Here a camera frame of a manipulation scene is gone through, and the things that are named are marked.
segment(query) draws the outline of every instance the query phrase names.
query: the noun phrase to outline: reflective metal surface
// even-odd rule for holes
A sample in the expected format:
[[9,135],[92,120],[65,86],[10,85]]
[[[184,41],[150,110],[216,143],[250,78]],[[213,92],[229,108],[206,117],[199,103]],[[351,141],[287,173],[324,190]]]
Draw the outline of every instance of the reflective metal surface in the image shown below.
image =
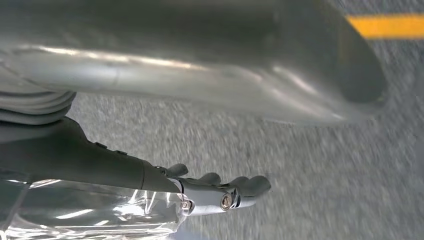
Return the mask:
[[305,124],[359,120],[385,101],[376,57],[319,0],[1,0],[0,36],[9,85]]

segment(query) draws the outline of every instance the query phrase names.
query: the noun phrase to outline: yellow line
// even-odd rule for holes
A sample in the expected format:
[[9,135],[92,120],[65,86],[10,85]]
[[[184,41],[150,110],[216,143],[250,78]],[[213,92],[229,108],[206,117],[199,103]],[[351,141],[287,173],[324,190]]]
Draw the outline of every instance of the yellow line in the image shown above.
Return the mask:
[[424,39],[424,14],[347,16],[368,39]]

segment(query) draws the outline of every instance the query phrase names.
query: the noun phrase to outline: screw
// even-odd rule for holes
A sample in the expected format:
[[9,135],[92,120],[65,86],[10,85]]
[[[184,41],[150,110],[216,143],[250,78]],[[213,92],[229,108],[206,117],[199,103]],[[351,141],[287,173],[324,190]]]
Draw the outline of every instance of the screw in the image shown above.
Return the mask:
[[192,207],[192,204],[189,201],[183,201],[181,203],[182,210],[190,210],[191,207]]
[[227,211],[230,209],[232,204],[232,197],[230,194],[225,194],[221,199],[221,209]]

